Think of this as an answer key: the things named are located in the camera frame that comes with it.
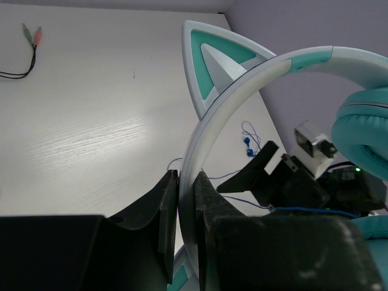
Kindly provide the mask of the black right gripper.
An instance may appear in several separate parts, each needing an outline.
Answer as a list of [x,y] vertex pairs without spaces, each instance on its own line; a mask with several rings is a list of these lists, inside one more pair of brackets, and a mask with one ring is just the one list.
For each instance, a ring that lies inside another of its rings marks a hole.
[[220,184],[218,193],[250,191],[264,206],[372,212],[386,206],[383,181],[356,164],[339,162],[314,178],[296,158],[286,156],[272,174],[265,170],[279,147],[268,141],[237,174]]

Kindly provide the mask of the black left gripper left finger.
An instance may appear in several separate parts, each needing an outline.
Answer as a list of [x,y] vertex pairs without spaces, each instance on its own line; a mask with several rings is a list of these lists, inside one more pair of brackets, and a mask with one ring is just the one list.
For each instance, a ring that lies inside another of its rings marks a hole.
[[3,216],[2,290],[166,290],[173,280],[178,173],[118,213]]

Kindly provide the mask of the teal cat ear headphones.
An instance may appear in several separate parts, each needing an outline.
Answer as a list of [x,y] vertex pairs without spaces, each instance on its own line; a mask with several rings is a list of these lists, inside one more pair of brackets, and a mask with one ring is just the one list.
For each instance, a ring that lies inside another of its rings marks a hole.
[[[243,104],[254,99],[264,137],[279,147],[278,134],[260,95],[260,90],[275,79],[300,72],[317,72],[358,84],[361,90],[345,99],[327,136],[337,153],[382,181],[387,179],[385,56],[333,45],[276,55],[237,33],[202,22],[186,21],[182,27],[182,57],[199,121],[190,137],[179,173],[178,214],[184,245],[174,260],[170,290],[201,290],[194,183],[199,173],[204,172],[203,165],[228,120]],[[286,156],[296,158],[290,154],[280,154],[277,150],[266,166],[266,172],[271,175]],[[370,216],[370,212],[301,207],[277,209],[264,206],[263,200],[256,200],[250,191],[219,194],[246,216],[340,216],[354,220],[368,240],[387,238],[387,221]]]

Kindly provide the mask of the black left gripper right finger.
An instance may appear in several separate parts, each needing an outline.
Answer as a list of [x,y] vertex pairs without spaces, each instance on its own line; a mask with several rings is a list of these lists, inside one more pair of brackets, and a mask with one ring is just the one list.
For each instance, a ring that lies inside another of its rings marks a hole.
[[383,270],[353,220],[246,216],[204,172],[194,193],[201,290],[384,290]]

